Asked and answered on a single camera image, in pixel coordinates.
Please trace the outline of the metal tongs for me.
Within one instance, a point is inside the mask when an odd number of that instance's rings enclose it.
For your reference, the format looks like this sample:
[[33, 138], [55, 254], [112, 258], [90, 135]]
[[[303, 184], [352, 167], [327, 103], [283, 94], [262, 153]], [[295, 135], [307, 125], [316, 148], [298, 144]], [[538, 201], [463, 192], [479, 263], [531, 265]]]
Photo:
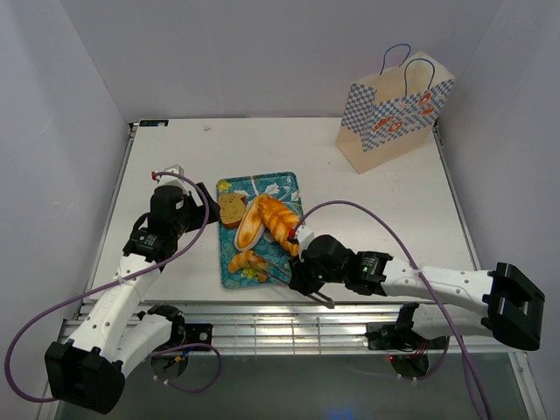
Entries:
[[280, 266], [274, 264], [272, 261], [262, 258], [262, 261], [266, 264], [267, 268], [264, 269], [259, 263], [257, 262], [250, 262], [249, 266], [254, 269], [258, 274], [264, 275], [267, 278], [272, 279], [273, 281], [291, 289], [292, 291], [297, 291], [301, 295], [309, 298], [314, 303], [319, 305], [323, 305], [327, 309], [334, 309], [335, 303], [334, 301], [328, 297], [327, 295], [323, 294], [320, 291], [316, 292], [302, 292], [299, 290], [294, 289], [292, 284], [292, 275], [290, 272], [282, 269]]

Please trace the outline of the small orange croissant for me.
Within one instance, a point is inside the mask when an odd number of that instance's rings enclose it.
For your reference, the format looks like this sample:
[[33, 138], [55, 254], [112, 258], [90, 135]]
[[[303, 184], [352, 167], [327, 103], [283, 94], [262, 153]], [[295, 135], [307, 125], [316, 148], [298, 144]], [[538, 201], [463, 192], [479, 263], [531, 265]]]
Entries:
[[255, 278], [259, 283], [267, 280], [267, 263], [253, 250], [243, 251], [232, 258], [227, 266], [229, 273], [234, 274], [238, 271], [249, 273], [251, 278]]

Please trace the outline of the large braided orange bread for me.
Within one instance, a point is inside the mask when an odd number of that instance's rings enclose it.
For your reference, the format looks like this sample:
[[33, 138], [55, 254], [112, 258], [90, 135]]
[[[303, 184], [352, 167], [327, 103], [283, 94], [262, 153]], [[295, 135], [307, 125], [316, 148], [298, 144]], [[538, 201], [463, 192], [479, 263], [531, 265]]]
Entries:
[[258, 197], [257, 211], [263, 225], [270, 231], [273, 239], [291, 256], [298, 254], [298, 245], [288, 241], [289, 233], [299, 223], [298, 216], [282, 201], [267, 194]]

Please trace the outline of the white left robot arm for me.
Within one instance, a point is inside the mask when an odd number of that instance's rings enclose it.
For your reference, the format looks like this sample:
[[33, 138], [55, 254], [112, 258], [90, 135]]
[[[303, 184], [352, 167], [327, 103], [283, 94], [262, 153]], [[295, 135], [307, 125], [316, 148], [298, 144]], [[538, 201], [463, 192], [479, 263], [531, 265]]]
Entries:
[[127, 327], [145, 293], [158, 280], [168, 259], [178, 256], [179, 239], [201, 234], [219, 219], [219, 207], [205, 185], [186, 190], [188, 180], [170, 172], [156, 176], [150, 210], [133, 225], [108, 287], [82, 324], [65, 343], [53, 342], [45, 353], [52, 395], [67, 403], [101, 414], [119, 401], [126, 377], [158, 349], [176, 349], [186, 340], [181, 311], [159, 304]]

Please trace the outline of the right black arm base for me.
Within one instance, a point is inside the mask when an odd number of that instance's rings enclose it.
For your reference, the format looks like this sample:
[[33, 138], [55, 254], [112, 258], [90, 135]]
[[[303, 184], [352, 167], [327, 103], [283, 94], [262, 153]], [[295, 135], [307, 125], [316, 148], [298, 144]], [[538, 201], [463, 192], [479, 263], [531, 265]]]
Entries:
[[420, 304], [404, 304], [394, 324], [376, 327], [373, 323], [366, 326], [365, 336], [369, 350], [397, 350], [415, 353], [420, 350], [443, 349], [447, 335], [437, 335], [428, 339], [412, 330], [413, 316], [419, 314]]

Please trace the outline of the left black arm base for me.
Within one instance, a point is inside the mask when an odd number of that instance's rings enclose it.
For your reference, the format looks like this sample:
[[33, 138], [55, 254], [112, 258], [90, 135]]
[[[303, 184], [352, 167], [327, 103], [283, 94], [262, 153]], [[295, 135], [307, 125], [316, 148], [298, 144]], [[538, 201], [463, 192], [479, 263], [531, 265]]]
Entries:
[[185, 344], [202, 343], [210, 345], [212, 343], [213, 325], [186, 323], [183, 312], [175, 306], [157, 304], [152, 306], [147, 313], [149, 315], [162, 316], [171, 322], [170, 338], [164, 344], [157, 347], [157, 351]]

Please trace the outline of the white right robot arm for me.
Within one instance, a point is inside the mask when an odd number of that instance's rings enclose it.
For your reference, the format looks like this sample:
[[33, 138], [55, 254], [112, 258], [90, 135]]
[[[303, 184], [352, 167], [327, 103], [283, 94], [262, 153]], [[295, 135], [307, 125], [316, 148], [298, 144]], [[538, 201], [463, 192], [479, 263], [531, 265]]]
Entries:
[[394, 323], [367, 333], [372, 349], [432, 345], [452, 335], [494, 337], [522, 351], [540, 347], [545, 296], [513, 264], [475, 271], [415, 269], [390, 254], [353, 252], [307, 227], [288, 243], [295, 252], [289, 286], [304, 296], [331, 307], [333, 301], [319, 290], [337, 283], [363, 296], [410, 299]]

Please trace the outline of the brown bread slice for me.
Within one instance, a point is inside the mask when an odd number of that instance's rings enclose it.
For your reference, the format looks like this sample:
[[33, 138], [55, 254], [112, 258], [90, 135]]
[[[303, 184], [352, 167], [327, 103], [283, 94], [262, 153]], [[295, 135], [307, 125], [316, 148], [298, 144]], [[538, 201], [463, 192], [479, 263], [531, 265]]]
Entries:
[[226, 193], [218, 197], [220, 222], [224, 228], [238, 228], [246, 213], [246, 196], [239, 193]]

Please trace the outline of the checkered paper bag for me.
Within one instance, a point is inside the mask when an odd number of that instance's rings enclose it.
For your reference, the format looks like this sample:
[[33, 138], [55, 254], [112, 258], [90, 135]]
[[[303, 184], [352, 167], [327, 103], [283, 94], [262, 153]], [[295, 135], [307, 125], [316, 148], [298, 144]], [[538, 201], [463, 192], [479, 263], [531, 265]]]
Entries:
[[335, 145], [358, 173], [424, 145], [455, 76], [408, 43], [392, 45], [381, 69], [349, 88]]

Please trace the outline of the white-edged hot dog bun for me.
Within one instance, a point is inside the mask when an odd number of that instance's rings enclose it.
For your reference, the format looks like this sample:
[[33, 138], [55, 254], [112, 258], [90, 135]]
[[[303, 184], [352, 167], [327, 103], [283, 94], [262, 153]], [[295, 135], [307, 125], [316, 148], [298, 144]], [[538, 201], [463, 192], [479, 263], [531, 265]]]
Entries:
[[265, 226], [258, 212], [265, 195], [257, 196], [244, 214], [234, 238], [234, 246], [240, 252], [252, 249], [261, 239]]

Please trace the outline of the teal floral tray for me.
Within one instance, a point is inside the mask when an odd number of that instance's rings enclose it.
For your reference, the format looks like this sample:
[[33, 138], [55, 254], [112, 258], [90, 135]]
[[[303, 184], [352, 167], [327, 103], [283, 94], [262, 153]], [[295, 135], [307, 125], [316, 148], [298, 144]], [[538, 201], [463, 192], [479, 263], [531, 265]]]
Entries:
[[[244, 176], [237, 178], [223, 178], [216, 184], [217, 198], [226, 193], [239, 193], [246, 196], [246, 212], [251, 202], [259, 195], [267, 194], [272, 198], [282, 201], [300, 219], [303, 215], [303, 206], [300, 197], [297, 176], [291, 171]], [[247, 289], [265, 284], [273, 284], [270, 278], [264, 283], [259, 283], [251, 278], [249, 273], [238, 271], [234, 274], [228, 272], [228, 265], [232, 258], [241, 253], [234, 245], [237, 228], [227, 229], [222, 226], [221, 220], [218, 228], [220, 280], [227, 290]], [[270, 231], [265, 228], [259, 242], [251, 249], [264, 259], [272, 261], [282, 269], [289, 268], [291, 255], [282, 249], [273, 239]]]

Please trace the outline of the blue label sticker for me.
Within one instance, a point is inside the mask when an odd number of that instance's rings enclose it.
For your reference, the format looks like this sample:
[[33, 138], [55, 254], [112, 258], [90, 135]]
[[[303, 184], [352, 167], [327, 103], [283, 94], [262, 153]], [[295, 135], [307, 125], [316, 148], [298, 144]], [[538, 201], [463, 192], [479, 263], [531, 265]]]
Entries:
[[167, 127], [169, 120], [142, 120], [139, 127]]

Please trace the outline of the aluminium table frame rail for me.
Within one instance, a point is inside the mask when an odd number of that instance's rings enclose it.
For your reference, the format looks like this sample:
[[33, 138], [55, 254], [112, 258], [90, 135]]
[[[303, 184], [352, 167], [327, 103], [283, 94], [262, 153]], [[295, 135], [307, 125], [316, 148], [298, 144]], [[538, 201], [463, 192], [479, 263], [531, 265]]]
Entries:
[[339, 355], [373, 354], [367, 325], [396, 320], [397, 304], [321, 305], [181, 304], [186, 323], [213, 326], [212, 345], [221, 354]]

